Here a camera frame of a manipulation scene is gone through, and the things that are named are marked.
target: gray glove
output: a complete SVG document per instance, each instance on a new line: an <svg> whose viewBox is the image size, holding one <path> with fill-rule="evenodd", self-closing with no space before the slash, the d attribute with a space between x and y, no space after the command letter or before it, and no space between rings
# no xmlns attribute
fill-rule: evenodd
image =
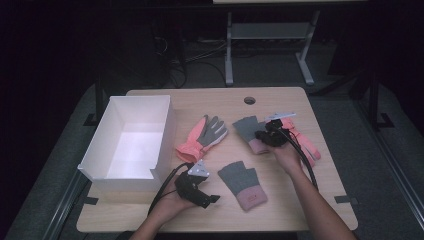
<svg viewBox="0 0 424 240"><path fill-rule="evenodd" d="M256 139L256 131L265 131L265 123L258 123L256 116L245 117L233 123L237 133L249 144L255 154L268 152L267 146L259 139Z"/></svg>
<svg viewBox="0 0 424 240"><path fill-rule="evenodd" d="M227 135L228 130L223 121L215 116L208 122L208 118L208 115L204 115L190 131L187 141L176 148L181 160L196 163Z"/></svg>
<svg viewBox="0 0 424 240"><path fill-rule="evenodd" d="M254 168L246 169L242 161L225 166L218 171L218 175L236 197L243 210L248 211L268 200L259 184L256 170Z"/></svg>

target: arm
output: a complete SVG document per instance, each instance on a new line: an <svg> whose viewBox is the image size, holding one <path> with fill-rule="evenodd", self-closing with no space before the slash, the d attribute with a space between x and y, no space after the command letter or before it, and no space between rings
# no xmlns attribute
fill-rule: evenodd
<svg viewBox="0 0 424 240"><path fill-rule="evenodd" d="M188 200L182 199L175 192L175 176L166 186L163 197L159 200L146 220L140 225L137 231L131 236L130 240L152 240L155 238L159 229L180 212L187 208L195 206Z"/></svg>
<svg viewBox="0 0 424 240"><path fill-rule="evenodd" d="M325 201L302 170L300 156L290 143L270 148L293 181L309 228L315 239L356 239L334 209Z"/></svg>

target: pink glove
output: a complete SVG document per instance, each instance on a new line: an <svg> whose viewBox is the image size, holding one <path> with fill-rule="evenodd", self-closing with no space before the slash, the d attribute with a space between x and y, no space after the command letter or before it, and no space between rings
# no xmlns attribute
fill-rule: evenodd
<svg viewBox="0 0 424 240"><path fill-rule="evenodd" d="M218 121L215 116L208 123L208 118L208 115L203 116L189 133L187 141L176 148L181 160L196 163L227 135L228 130L223 121Z"/></svg>
<svg viewBox="0 0 424 240"><path fill-rule="evenodd" d="M291 135L293 141L297 141L299 143L303 153L308 158L311 167L315 166L315 160L321 159L321 153L318 149L305 135L297 131L291 118L281 118L281 122L283 123L283 128L290 130L290 132L294 135Z"/></svg>

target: person's right hand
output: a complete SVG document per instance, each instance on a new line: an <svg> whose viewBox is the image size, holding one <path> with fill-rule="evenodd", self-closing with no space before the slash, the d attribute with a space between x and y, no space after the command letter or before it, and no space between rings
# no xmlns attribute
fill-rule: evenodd
<svg viewBox="0 0 424 240"><path fill-rule="evenodd" d="M270 152L273 152L278 164L286 171L287 174L292 175L295 172L302 171L301 157L296 149L286 142L281 147L270 147Z"/></svg>

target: forearm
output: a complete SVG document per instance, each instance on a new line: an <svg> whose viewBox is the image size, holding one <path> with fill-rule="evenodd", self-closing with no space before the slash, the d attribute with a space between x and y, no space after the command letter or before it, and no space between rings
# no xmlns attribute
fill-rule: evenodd
<svg viewBox="0 0 424 240"><path fill-rule="evenodd" d="M292 172L290 177L315 239L356 239L303 171Z"/></svg>
<svg viewBox="0 0 424 240"><path fill-rule="evenodd" d="M162 225L155 217L149 216L131 236L130 240L153 240Z"/></svg>

